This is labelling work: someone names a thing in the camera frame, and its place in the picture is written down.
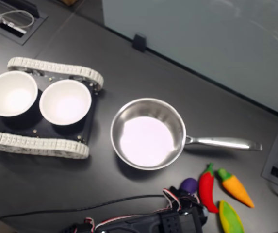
white bowl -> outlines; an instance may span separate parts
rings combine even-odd
[[[0,116],[14,117],[26,112],[37,97],[34,78],[22,71],[0,75]]]
[[[43,117],[55,125],[70,125],[89,111],[91,95],[79,81],[62,80],[50,85],[40,99]]]

toy carrot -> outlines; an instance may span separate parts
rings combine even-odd
[[[213,164],[210,163],[208,168],[203,172],[199,178],[199,197],[201,202],[210,212],[218,213],[218,208],[213,203],[212,192],[213,192],[213,183],[214,175],[212,170]]]
[[[244,233],[236,211],[226,201],[220,201],[220,219],[225,233]]]
[[[222,178],[223,187],[230,194],[232,194],[237,200],[241,201],[247,206],[254,208],[253,201],[251,200],[250,196],[236,176],[230,174],[223,168],[219,169],[217,173]]]

stainless steel pan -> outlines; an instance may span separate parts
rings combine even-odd
[[[131,101],[118,111],[111,125],[111,141],[125,163],[142,170],[168,166],[189,144],[262,150],[260,143],[245,139],[187,136],[178,112],[168,103],[151,98]]]

black table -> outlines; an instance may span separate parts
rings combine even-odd
[[[58,7],[57,12],[64,15],[55,17],[50,6],[51,2],[42,5],[49,18],[24,47],[17,45],[13,49],[13,42],[0,37],[0,73],[6,70],[9,58],[17,55],[87,66],[100,72],[105,82],[89,141],[91,157],[76,161],[0,152],[0,216],[160,194],[162,188],[178,187],[185,178],[198,178],[206,164],[213,162],[215,169],[224,167],[241,180],[255,208],[229,197],[217,180],[214,200],[226,200],[236,209],[245,232],[278,233],[278,187],[261,177],[278,134],[276,116],[153,54],[135,51],[129,42],[63,7]],[[54,33],[57,24],[62,27]],[[115,155],[109,131],[119,108],[141,97],[162,99],[174,106],[191,136],[247,138],[262,142],[264,150],[191,146],[162,170],[133,169]],[[93,211],[28,216],[5,222],[22,232],[48,233],[81,222],[86,216],[100,222],[113,216],[150,212],[164,205],[163,199],[134,200]],[[221,232],[219,228],[217,215],[210,214],[204,232]]]

pepper stem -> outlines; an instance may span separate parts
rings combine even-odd
[[[204,170],[203,174],[209,172],[211,176],[213,176],[213,163],[209,163],[206,170]]]
[[[218,169],[217,174],[222,178],[222,181],[225,181],[231,177],[231,174],[228,171],[226,171],[224,168]]]

